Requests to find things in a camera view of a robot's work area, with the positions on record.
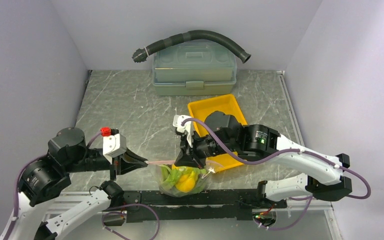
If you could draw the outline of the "yellow toy bananas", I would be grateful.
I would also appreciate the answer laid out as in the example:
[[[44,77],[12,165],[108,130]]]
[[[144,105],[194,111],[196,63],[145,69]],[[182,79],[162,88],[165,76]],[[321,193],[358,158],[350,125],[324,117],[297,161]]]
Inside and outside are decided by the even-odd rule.
[[[199,169],[182,166],[177,170],[180,173],[180,177],[175,184],[176,189],[182,193],[189,193],[196,186],[196,182],[199,176]]]

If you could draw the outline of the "clear zip top bag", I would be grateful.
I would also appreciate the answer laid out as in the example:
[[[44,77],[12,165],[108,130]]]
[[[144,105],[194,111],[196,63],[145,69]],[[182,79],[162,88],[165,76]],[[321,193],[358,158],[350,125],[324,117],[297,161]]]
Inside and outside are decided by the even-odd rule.
[[[195,195],[206,190],[212,175],[223,165],[207,160],[203,169],[189,166],[175,166],[173,160],[147,161],[161,193],[175,197]]]

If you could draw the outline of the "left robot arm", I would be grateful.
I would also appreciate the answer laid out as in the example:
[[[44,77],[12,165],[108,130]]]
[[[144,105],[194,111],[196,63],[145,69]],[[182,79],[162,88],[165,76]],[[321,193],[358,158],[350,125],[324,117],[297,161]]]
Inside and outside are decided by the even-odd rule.
[[[48,151],[19,172],[14,183],[13,211],[2,240],[61,240],[95,214],[117,210],[125,202],[124,191],[116,183],[124,175],[148,165],[126,146],[117,129],[98,132],[103,147],[93,148],[80,128],[61,129],[48,142]],[[49,220],[44,216],[61,192],[71,185],[71,173],[109,171],[104,181],[86,200]]]

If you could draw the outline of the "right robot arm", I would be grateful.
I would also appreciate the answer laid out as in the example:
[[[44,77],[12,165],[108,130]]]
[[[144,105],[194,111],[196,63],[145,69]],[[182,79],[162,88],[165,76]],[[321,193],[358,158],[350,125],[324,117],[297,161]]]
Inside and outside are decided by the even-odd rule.
[[[177,167],[203,169],[208,158],[227,154],[245,165],[274,162],[299,171],[294,177],[259,182],[255,200],[262,208],[300,196],[336,202],[352,193],[352,181],[343,175],[350,166],[347,154],[320,154],[270,127],[243,125],[221,111],[204,121],[176,115],[173,126],[181,136],[180,154],[174,163]]]

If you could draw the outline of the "yellow plastic tray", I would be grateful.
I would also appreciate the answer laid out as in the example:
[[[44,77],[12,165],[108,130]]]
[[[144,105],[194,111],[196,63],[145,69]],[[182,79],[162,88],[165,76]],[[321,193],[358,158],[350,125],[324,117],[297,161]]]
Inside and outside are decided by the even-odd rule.
[[[192,101],[187,104],[189,116],[204,121],[211,113],[215,111],[232,115],[242,125],[247,125],[245,116],[233,94],[225,94],[221,96],[211,97],[207,99]],[[243,164],[229,154],[222,154],[215,157],[207,158],[206,162],[210,167],[214,168],[215,173],[240,167]]]

